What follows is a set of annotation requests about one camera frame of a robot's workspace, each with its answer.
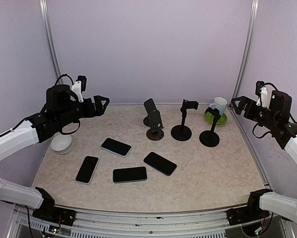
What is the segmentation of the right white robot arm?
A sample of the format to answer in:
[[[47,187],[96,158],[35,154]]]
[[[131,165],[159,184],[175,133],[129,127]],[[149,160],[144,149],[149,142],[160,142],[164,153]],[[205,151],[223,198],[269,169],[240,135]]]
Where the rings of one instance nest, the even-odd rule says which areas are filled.
[[[290,122],[291,96],[274,90],[267,108],[245,96],[233,98],[231,104],[238,115],[267,128],[280,148],[297,165],[297,123]],[[297,224],[297,199],[277,194],[270,189],[251,192],[243,211],[248,220],[254,220],[263,211],[268,211]]]

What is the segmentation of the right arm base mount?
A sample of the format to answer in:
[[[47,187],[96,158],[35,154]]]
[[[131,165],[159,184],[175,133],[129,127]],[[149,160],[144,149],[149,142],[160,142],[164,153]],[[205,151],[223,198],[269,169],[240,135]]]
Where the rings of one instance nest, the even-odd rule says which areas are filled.
[[[247,206],[231,208],[226,211],[230,226],[256,221],[262,218],[262,212],[251,212]]]

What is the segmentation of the phone with dark-blue case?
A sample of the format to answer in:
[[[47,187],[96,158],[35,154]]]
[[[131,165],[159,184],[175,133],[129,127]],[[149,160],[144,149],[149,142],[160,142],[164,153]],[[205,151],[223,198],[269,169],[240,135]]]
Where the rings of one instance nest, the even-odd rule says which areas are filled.
[[[144,162],[166,176],[171,176],[177,165],[155,152],[150,152]]]

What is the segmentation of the phone with lilac case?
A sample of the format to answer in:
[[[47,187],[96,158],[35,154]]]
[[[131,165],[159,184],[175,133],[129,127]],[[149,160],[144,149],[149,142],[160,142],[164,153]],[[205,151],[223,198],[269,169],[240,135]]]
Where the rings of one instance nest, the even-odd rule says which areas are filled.
[[[78,183],[90,184],[98,162],[98,157],[86,156],[75,177],[75,181]]]

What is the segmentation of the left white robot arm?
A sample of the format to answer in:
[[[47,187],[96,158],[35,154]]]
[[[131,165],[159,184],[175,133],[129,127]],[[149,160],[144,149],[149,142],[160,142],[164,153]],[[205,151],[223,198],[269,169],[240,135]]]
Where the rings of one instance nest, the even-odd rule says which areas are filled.
[[[29,146],[42,143],[71,123],[82,118],[104,114],[109,98],[83,98],[68,85],[55,85],[46,91],[46,103],[41,112],[24,118],[14,128],[0,134],[0,162]],[[52,196],[44,189],[30,188],[0,178],[0,201],[32,208],[34,217],[55,220],[59,209]]]

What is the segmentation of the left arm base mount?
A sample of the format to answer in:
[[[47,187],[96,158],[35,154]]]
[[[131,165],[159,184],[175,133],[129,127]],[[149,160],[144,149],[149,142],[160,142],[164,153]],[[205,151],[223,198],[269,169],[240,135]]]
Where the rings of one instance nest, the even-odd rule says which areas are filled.
[[[55,207],[49,212],[43,212],[39,209],[35,209],[32,213],[32,216],[43,221],[56,223],[58,225],[73,226],[76,217],[76,211],[60,207]]]

